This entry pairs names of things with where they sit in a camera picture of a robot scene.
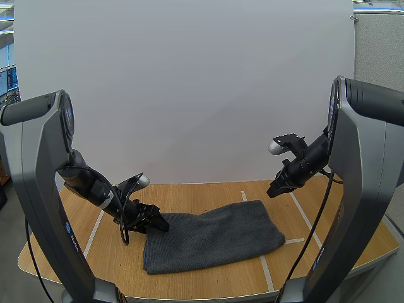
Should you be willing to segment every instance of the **floor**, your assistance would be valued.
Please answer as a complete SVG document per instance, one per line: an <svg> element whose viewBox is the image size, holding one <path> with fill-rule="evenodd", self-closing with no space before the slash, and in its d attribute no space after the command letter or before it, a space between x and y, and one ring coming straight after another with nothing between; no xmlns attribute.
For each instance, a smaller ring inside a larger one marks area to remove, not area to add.
<svg viewBox="0 0 404 303"><path fill-rule="evenodd" d="M3 186L8 198L0 210L0 303L49 302L39 280L22 272L17 258L27 239L25 237L25 216L9 180ZM48 285L55 302L60 302L60 287Z"/></svg>

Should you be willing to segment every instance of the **gray towel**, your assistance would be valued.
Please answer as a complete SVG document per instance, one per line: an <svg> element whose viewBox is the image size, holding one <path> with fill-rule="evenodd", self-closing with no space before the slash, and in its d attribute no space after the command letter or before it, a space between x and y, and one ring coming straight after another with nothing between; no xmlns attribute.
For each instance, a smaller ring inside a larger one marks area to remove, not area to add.
<svg viewBox="0 0 404 303"><path fill-rule="evenodd" d="M169 232L147 229L148 274L198 270L266 254L285 243L261 201L233 203L201 215L164 213Z"/></svg>

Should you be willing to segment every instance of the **white tape line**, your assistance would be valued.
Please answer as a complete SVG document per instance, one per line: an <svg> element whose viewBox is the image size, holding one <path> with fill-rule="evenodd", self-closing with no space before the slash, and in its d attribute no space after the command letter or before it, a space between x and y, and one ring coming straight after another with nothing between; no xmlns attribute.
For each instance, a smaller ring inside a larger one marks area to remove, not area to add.
<svg viewBox="0 0 404 303"><path fill-rule="evenodd" d="M270 269L268 268L268 264L266 263L265 256L259 257L261 259L261 263L264 268L264 273L265 273L265 278L266 278L266 284L268 286L268 291L273 292L275 289L273 288L273 283L272 283L272 278L271 278L271 273Z"/></svg>
<svg viewBox="0 0 404 303"><path fill-rule="evenodd" d="M102 210L102 211L100 211L100 214L98 215L98 218L97 218L97 221L95 222L93 231L91 232L90 238L88 239L86 249L84 250L84 257L87 257L88 251L90 250L90 247L91 247L91 243L94 240L95 233L97 232L98 226L100 225L103 215L104 215L104 211Z"/></svg>
<svg viewBox="0 0 404 303"><path fill-rule="evenodd" d="M246 196L246 192L245 192L245 191L242 191L242 192L241 192L241 196L242 196L243 202L247 202L247 196Z"/></svg>
<svg viewBox="0 0 404 303"><path fill-rule="evenodd" d="M247 195L246 195L245 191L241 191L241 196L242 196L243 202L247 202ZM260 256L259 258L261 260L261 264L263 265L266 284L268 286L268 291L274 292L275 289L273 288L272 277L271 277L270 269L268 268L268 264L266 263L265 256Z"/></svg>
<svg viewBox="0 0 404 303"><path fill-rule="evenodd" d="M307 226L309 227L309 230L311 230L311 229L312 229L312 225L311 225L311 223L310 223L308 217L307 217L306 214L304 213L302 207L300 206L299 202L297 201L295 195L294 195L293 193L289 193L289 195L292 197L293 201L295 201L295 204L296 204L297 208L299 209L300 214L302 215L304 221L306 222ZM316 242L317 242L318 248L321 248L321 245L322 245L322 244L321 244L320 239L318 239L318 236L317 236L316 232L313 233L313 237L314 237L314 240L316 240Z"/></svg>
<svg viewBox="0 0 404 303"><path fill-rule="evenodd" d="M304 242L304 238L286 240L286 242L284 244L291 244L291 243L298 243L298 242Z"/></svg>

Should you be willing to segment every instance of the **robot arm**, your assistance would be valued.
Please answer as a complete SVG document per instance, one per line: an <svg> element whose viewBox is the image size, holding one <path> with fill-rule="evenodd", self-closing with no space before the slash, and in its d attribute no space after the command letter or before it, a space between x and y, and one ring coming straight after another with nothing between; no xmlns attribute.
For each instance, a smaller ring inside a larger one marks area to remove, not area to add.
<svg viewBox="0 0 404 303"><path fill-rule="evenodd" d="M140 203L138 199L133 201L129 199L133 192L150 184L146 175L140 173L115 186L118 201L108 184L90 170L86 170L88 166L78 150L73 149L72 158L71 163L57 171L64 179L64 186L67 189L108 213L118 224L121 221L118 205L120 203L129 230L142 234L146 233L146 227L153 227L163 232L169 231L169 224L163 219L157 206Z"/></svg>
<svg viewBox="0 0 404 303"><path fill-rule="evenodd" d="M337 77L326 131L305 147L296 135L274 138L273 154L296 159L270 184L271 198L290 193L327 163L343 180L343 197L307 276L287 280L277 302L326 302L376 231L397 186L404 182L404 93Z"/></svg>

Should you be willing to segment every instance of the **black bracket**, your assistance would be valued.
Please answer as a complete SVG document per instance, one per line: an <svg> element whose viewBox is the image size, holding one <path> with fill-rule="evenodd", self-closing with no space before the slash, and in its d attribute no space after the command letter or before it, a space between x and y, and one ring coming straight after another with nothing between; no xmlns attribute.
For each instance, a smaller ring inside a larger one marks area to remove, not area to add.
<svg viewBox="0 0 404 303"><path fill-rule="evenodd" d="M282 147L288 148L297 158L303 157L303 151L307 148L304 137L296 134L284 134L283 136L274 137L273 141Z"/></svg>

